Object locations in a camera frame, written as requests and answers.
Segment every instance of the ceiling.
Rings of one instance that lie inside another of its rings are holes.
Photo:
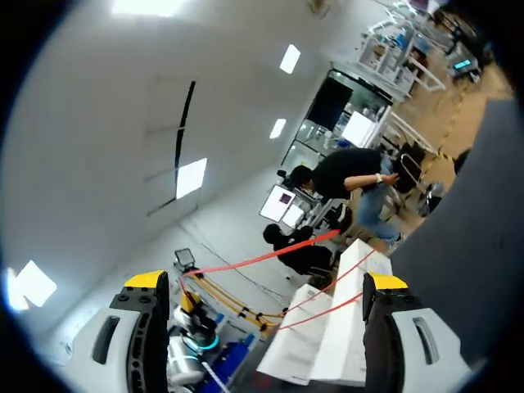
[[[170,18],[114,16],[108,1],[70,12],[19,92],[2,152],[4,260],[16,272],[34,260],[58,286],[24,313],[33,333],[132,247],[282,158],[328,60],[382,18],[367,0],[341,3],[323,20],[306,0],[182,0]],[[302,52],[292,75],[278,68],[290,43]],[[192,81],[180,165],[206,157],[204,183],[148,217],[174,194]],[[278,118],[286,127],[269,139]]]

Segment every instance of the person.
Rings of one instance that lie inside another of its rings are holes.
[[[313,228],[305,226],[285,235],[278,224],[268,225],[262,233],[264,240],[273,245],[274,251],[304,242],[313,235]],[[304,246],[277,257],[298,274],[325,273],[331,271],[332,253],[324,246]]]
[[[397,228],[380,218],[386,194],[399,179],[390,159],[381,152],[357,147],[336,151],[313,170],[297,166],[290,179],[294,187],[328,198],[350,199],[351,192],[361,188],[356,222],[391,247],[404,239]]]

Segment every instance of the jeans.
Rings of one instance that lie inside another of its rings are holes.
[[[390,159],[387,156],[383,156],[381,174],[391,174],[392,171],[393,165]],[[358,224],[373,232],[379,239],[392,244],[399,238],[400,232],[393,225],[382,221],[379,217],[389,187],[387,184],[380,183],[371,190],[363,192],[355,218]]]

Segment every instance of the red cable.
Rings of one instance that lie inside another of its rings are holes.
[[[295,322],[295,323],[292,323],[291,325],[286,325],[286,326],[282,326],[282,327],[279,327],[278,329],[274,329],[272,331],[272,333],[275,333],[275,332],[278,332],[279,330],[284,330],[284,329],[289,329],[289,328],[292,328],[296,325],[301,325],[302,323],[306,323],[306,322],[309,322],[311,319],[315,319],[315,318],[318,318],[318,317],[322,317],[323,315],[325,314],[329,314],[331,313],[332,311],[335,311],[337,309],[341,309],[342,307],[344,307],[345,305],[348,305],[350,303],[354,303],[356,302],[356,300],[362,296],[362,292],[360,292],[359,294],[353,296],[351,299],[349,300],[346,300],[345,302],[343,303],[340,303],[339,305],[335,306],[335,307],[332,307],[331,309],[327,309],[325,311],[323,311],[322,313],[320,314],[316,314],[316,315],[313,315],[312,317],[309,317],[309,318],[306,318],[306,319],[302,319],[301,321],[298,321],[298,322]]]
[[[372,249],[364,258],[362,258],[359,262],[357,262],[355,264],[355,266],[353,266],[351,269],[349,269],[347,272],[345,272],[344,274],[342,274],[339,278],[337,278],[335,281],[331,281],[331,284],[329,284],[327,287],[325,287],[324,289],[322,289],[320,292],[317,292],[315,293],[313,296],[307,298],[306,300],[303,300],[301,303],[299,303],[298,305],[294,305],[293,307],[291,307],[290,309],[288,309],[286,311],[286,314],[289,313],[291,310],[293,309],[297,309],[298,307],[300,307],[301,305],[303,305],[304,303],[307,303],[308,301],[310,300],[313,300],[315,297],[317,297],[318,295],[320,295],[321,293],[324,293],[325,291],[327,291],[329,288],[331,288],[333,285],[335,285],[337,282],[341,281],[345,276],[347,276],[349,273],[351,273],[353,270],[357,269],[360,264],[362,264],[373,252],[375,252],[376,249]]]
[[[260,262],[262,260],[266,260],[266,259],[272,258],[274,256],[286,254],[287,252],[295,251],[295,250],[298,250],[298,249],[300,249],[302,247],[305,247],[305,246],[311,246],[312,244],[314,244],[316,242],[322,242],[324,240],[331,239],[332,237],[337,235],[339,232],[340,231],[338,229],[336,229],[334,231],[331,231],[331,232],[325,233],[323,235],[320,235],[318,237],[315,237],[314,239],[305,240],[303,242],[296,243],[296,244],[294,244],[292,246],[288,246],[286,248],[282,248],[281,250],[270,252],[268,254],[265,254],[265,255],[262,255],[262,256],[258,256],[258,257],[254,258],[252,260],[245,260],[245,261],[239,262],[237,264],[231,264],[229,266],[219,266],[217,268],[205,268],[205,269],[191,270],[191,271],[189,271],[187,273],[184,273],[180,277],[180,287],[181,287],[183,292],[187,293],[186,288],[183,285],[183,278],[188,276],[188,275],[199,274],[199,273],[221,272],[221,271],[225,271],[225,270],[232,270],[232,269],[236,269],[236,268],[241,268],[242,266],[247,266],[249,264],[256,264],[257,262]]]

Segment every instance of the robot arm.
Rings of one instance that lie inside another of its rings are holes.
[[[460,340],[395,276],[366,273],[367,392],[457,391],[470,373]]]

